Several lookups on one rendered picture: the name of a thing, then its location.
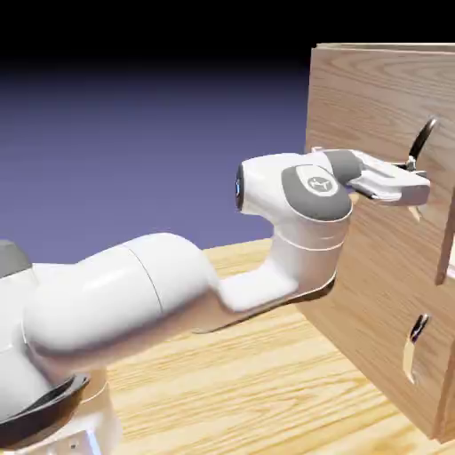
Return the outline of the long curved dark metal handle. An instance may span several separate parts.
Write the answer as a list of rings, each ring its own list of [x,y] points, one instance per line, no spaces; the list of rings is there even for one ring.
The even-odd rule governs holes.
[[[413,141],[413,143],[411,145],[408,160],[410,158],[412,158],[412,159],[416,160],[417,164],[418,164],[419,156],[420,156],[422,150],[425,148],[431,133],[433,132],[433,130],[435,129],[435,126],[437,125],[437,122],[438,122],[438,119],[434,116],[431,116],[428,118],[427,122],[422,127],[422,129],[418,133],[416,139]],[[409,206],[408,210],[411,213],[412,217],[417,222],[426,220],[435,226],[438,224],[437,217],[435,216],[434,210],[428,206],[428,203],[425,203],[425,204],[419,205],[419,206]]]

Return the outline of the large light wood cabinet door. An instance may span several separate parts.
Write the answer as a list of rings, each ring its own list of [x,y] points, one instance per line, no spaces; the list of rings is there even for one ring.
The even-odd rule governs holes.
[[[455,43],[318,44],[311,52],[307,144],[357,148],[405,163],[438,119],[417,168],[432,182],[428,206],[443,239],[438,284],[455,281]]]

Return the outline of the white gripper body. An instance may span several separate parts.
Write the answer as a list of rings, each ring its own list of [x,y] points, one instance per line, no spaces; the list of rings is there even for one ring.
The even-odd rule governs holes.
[[[361,174],[348,185],[357,193],[384,205],[419,206],[427,202],[431,182],[365,153],[355,153]]]

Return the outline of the small light wood cabinet door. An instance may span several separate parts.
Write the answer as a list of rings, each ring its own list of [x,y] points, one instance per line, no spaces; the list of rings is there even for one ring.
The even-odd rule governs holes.
[[[412,423],[441,443],[455,440],[455,281],[435,282],[443,237],[408,209],[359,201],[331,293],[301,308]],[[420,314],[411,384],[403,346]]]

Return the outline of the light wood cabinet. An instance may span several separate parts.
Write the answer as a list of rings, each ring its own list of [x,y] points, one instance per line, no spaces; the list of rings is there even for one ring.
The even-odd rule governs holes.
[[[422,432],[455,440],[455,43],[320,44],[312,52],[309,146],[403,162],[419,155],[418,209],[355,204],[336,286],[307,319]]]

